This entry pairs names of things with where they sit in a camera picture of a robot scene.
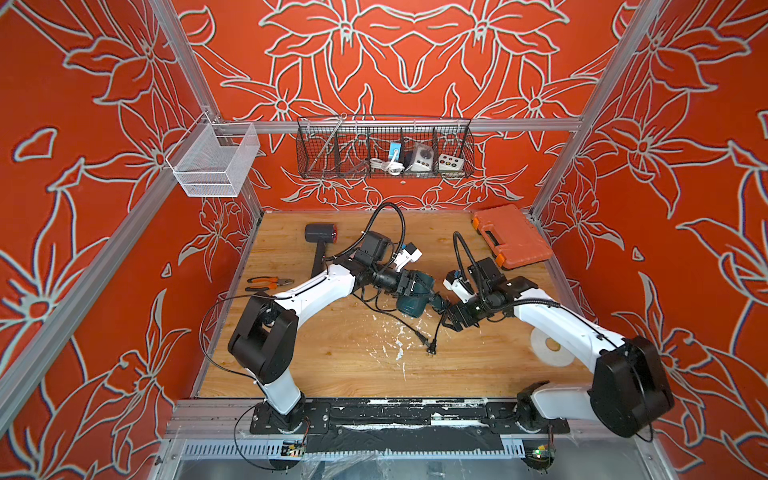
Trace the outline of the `dark green hair dryer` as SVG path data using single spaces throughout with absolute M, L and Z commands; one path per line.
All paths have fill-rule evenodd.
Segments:
M 395 290 L 396 308 L 412 318 L 421 317 L 428 306 L 442 314 L 449 302 L 434 290 L 435 280 L 417 270 L 401 271 L 401 278 Z

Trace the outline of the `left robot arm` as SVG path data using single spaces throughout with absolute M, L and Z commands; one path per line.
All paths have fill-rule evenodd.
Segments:
M 402 322 L 420 317 L 432 301 L 434 281 L 406 266 L 421 257 L 406 242 L 402 210 L 392 202 L 379 205 L 360 237 L 338 254 L 316 255 L 315 275 L 288 291 L 270 295 L 263 290 L 247 303 L 227 345 L 241 369 L 264 395 L 263 406 L 283 432 L 293 432 L 304 418 L 306 397 L 296 385 L 290 366 L 300 328 L 332 303 L 362 293 L 371 286 L 396 300 L 389 316 Z

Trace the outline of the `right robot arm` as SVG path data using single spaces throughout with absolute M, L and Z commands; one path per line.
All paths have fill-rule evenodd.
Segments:
M 536 382 L 517 394 L 513 414 L 524 431 L 537 433 L 552 420 L 598 421 L 613 434 L 631 438 L 670 412 L 675 399 L 657 347 L 587 320 L 523 276 L 501 273 L 491 258 L 476 260 L 459 232 L 452 236 L 456 259 L 467 259 L 450 272 L 444 286 L 458 297 L 447 307 L 442 325 L 455 332 L 482 321 L 515 318 L 532 326 L 531 343 L 547 359 L 546 342 L 565 353 L 564 365 L 579 360 L 591 373 L 588 385 Z

